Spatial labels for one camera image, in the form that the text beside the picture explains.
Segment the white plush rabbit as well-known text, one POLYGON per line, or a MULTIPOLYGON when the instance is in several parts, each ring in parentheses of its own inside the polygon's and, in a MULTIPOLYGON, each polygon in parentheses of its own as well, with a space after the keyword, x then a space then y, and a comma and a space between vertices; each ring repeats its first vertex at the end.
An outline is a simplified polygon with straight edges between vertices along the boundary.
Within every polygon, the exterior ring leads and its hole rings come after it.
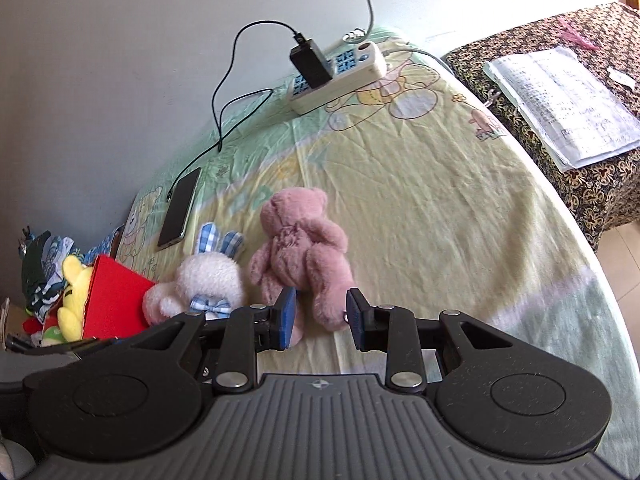
POLYGON ((143 296, 145 321, 157 325, 181 313, 203 313, 223 320, 245 302, 243 273, 236 257, 244 243, 238 231, 222 234, 213 222, 198 233, 194 254, 186 257, 170 282, 157 283, 143 296))

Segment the pink plush teddy bear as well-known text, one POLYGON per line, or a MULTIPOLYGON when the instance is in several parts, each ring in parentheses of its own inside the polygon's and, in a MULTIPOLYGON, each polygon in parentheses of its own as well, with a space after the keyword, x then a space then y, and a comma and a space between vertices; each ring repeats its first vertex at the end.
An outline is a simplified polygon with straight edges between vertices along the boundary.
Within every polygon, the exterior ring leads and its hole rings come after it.
POLYGON ((267 240, 250 258, 247 276, 272 304, 285 287, 312 296, 314 320, 329 332, 345 327, 346 292, 355 286, 346 258, 348 237, 326 214, 320 188, 285 188, 262 205, 267 240))

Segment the yellow tiger plush toy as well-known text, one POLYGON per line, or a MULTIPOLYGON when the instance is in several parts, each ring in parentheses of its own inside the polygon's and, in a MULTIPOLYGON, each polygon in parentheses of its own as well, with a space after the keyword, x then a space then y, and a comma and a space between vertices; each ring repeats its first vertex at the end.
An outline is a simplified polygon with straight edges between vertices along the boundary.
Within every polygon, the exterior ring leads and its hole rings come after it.
POLYGON ((81 340, 84 333, 86 304, 90 294, 93 267, 85 266, 78 257, 67 256, 62 264, 67 283, 58 308, 58 328, 68 342, 81 340))

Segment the green avocado plush toy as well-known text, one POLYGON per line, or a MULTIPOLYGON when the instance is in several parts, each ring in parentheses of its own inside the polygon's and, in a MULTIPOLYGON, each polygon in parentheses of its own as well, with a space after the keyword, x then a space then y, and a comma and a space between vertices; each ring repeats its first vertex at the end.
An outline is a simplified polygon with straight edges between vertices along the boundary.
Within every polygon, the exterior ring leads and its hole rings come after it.
POLYGON ((43 333, 40 346, 42 348, 65 344, 66 340, 58 326, 50 326, 43 333))

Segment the red cardboard box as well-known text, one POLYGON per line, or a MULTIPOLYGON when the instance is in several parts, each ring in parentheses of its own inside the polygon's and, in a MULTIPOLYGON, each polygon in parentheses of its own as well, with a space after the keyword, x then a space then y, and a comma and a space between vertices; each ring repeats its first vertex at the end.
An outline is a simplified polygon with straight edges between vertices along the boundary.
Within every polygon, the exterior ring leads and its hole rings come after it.
POLYGON ((127 338, 149 327, 142 309, 155 285, 115 259, 100 255, 93 265, 85 310, 84 338, 127 338))

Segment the black smartphone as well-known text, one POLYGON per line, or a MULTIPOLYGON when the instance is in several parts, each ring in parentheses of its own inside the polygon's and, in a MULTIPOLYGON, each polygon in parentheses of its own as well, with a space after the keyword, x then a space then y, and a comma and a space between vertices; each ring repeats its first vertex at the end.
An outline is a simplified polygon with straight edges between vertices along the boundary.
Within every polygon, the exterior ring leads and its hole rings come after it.
POLYGON ((156 247, 159 250, 175 245, 186 235, 186 225, 191 214, 194 193, 201 169, 196 168, 182 177, 171 192, 169 206, 156 247))

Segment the blue patterned towel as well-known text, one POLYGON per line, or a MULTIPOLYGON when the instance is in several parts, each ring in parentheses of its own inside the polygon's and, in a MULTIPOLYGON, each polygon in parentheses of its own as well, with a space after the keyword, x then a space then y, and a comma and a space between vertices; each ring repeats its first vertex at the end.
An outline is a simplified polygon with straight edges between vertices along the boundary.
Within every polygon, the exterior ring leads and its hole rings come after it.
POLYGON ((99 244, 89 249, 88 252, 86 252, 82 257, 82 263, 85 266, 93 266, 96 258, 98 258, 100 255, 107 255, 111 258, 114 258, 117 252, 119 241, 122 238, 123 230, 124 227, 119 226, 110 234, 108 234, 107 237, 101 240, 99 244))

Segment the pile of folded clothes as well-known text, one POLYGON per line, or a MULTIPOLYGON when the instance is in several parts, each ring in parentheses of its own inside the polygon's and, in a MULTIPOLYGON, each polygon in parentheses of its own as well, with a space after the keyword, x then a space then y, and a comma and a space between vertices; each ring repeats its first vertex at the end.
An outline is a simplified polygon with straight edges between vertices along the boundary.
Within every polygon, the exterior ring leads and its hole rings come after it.
POLYGON ((70 237, 52 236, 50 231, 36 235, 29 226, 22 232, 18 254, 26 311, 43 323, 66 286, 63 261, 73 252, 75 243, 70 237))

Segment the white power strip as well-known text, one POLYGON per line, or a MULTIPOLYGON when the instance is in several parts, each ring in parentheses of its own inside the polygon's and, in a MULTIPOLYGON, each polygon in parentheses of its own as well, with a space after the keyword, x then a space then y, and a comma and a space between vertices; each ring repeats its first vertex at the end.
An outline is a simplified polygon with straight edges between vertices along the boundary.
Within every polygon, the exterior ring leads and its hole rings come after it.
POLYGON ((288 105, 297 115, 307 114, 350 92, 383 78, 387 73, 385 58, 377 44, 358 44, 329 59, 332 79, 318 88, 311 88, 302 75, 288 86, 288 105))

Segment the black charger adapter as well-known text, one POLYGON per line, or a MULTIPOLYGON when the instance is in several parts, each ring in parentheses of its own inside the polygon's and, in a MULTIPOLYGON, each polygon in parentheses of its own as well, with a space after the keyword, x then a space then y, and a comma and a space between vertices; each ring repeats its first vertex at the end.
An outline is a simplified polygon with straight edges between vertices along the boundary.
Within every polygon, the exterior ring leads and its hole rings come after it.
POLYGON ((301 32, 293 36, 296 46, 291 49, 291 63, 303 76, 310 88, 317 89, 333 79, 328 59, 319 50, 312 39, 307 39, 301 32))

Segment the white paper stack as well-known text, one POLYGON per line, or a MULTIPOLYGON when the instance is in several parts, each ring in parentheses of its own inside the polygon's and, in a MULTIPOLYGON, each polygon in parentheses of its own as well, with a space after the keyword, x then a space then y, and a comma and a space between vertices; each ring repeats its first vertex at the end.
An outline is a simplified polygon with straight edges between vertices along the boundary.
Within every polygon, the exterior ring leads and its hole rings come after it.
POLYGON ((483 72, 524 117, 562 172, 639 146, 639 119, 570 49, 506 55, 486 62, 483 72))

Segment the brown patterned side table cloth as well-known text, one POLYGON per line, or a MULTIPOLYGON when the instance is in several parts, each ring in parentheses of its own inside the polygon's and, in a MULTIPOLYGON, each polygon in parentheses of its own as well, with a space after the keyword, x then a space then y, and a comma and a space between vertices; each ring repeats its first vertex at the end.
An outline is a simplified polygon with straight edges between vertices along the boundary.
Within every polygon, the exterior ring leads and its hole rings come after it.
POLYGON ((445 56, 536 162, 591 246, 639 218, 639 13, 600 4, 445 56))

